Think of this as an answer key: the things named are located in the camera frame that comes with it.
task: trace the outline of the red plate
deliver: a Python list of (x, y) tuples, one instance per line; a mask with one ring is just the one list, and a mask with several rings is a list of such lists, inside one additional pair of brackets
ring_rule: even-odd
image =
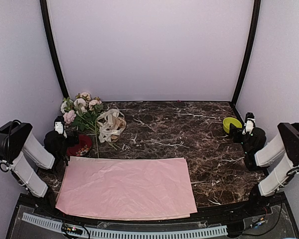
[(85, 155), (87, 152), (90, 151), (91, 147), (92, 147), (92, 140), (89, 136), (84, 135), (84, 134), (80, 134), (79, 135), (79, 140), (80, 143), (77, 144), (74, 147), (68, 148), (68, 150), (66, 151), (66, 154), (68, 156), (83, 156)]

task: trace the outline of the black frame post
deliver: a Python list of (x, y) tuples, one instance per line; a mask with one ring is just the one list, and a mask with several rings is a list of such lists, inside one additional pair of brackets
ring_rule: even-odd
[(58, 78), (58, 82), (59, 82), (63, 97), (68, 98), (69, 93), (68, 93), (68, 90), (66, 89), (65, 81), (64, 81), (63, 74), (61, 71), (59, 58), (56, 53), (56, 48), (55, 48), (55, 44), (54, 44), (52, 28), (51, 28), (51, 23), (50, 23), (50, 18), (49, 18), (49, 11), (48, 11), (48, 6), (47, 6), (46, 0), (40, 0), (40, 5), (41, 5), (41, 13), (42, 13), (42, 18), (43, 18), (46, 39), (48, 41), (56, 77)]
[(241, 89), (243, 87), (244, 79), (246, 76), (251, 52), (252, 52), (253, 45), (254, 45), (255, 35), (256, 35), (258, 17), (259, 17), (259, 12), (260, 12), (260, 4), (261, 4), (261, 0), (254, 0), (254, 9), (253, 9), (253, 15), (251, 18), (251, 24), (250, 24), (250, 29), (249, 29), (249, 35), (248, 35), (244, 60), (243, 60), (243, 64), (240, 69), (234, 96), (233, 96), (233, 99), (231, 100), (231, 104), (233, 105), (233, 107), (236, 106), (236, 103), (238, 101)]

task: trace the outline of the pink cloth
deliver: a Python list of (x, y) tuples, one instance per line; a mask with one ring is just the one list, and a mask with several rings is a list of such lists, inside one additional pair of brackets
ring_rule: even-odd
[(69, 162), (56, 208), (69, 215), (163, 220), (197, 212), (184, 158)]

